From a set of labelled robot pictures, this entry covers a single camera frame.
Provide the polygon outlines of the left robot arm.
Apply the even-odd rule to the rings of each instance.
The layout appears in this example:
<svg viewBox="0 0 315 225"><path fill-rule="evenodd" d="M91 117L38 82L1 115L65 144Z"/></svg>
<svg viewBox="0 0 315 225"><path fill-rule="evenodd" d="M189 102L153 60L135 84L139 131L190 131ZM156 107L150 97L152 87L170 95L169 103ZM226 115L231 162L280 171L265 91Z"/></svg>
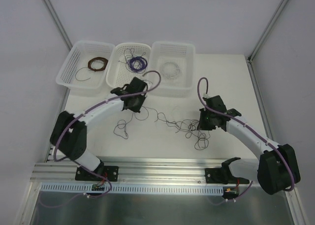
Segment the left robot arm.
<svg viewBox="0 0 315 225"><path fill-rule="evenodd" d="M82 113L63 111L57 118L50 143L55 146L55 151L60 151L65 158L78 164L80 170L86 171L89 179L112 178L116 181L116 176L110 175L104 162L87 149L88 132L106 118L124 110L139 113L148 90L145 81L134 77L129 84L114 88L104 101Z"/></svg>

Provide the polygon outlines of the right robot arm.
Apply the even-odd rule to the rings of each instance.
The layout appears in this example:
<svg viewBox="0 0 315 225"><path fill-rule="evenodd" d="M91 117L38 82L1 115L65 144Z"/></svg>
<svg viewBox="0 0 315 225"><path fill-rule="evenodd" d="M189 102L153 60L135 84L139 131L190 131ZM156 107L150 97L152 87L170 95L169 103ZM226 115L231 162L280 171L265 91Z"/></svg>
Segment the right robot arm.
<svg viewBox="0 0 315 225"><path fill-rule="evenodd" d="M254 155L248 160L234 157L224 162L220 176L223 183L237 178L257 181L269 195L290 192L301 176L293 147L280 144L254 129L236 109L227 109L220 96L198 97L203 105L199 110L199 130L221 129L237 138Z"/></svg>

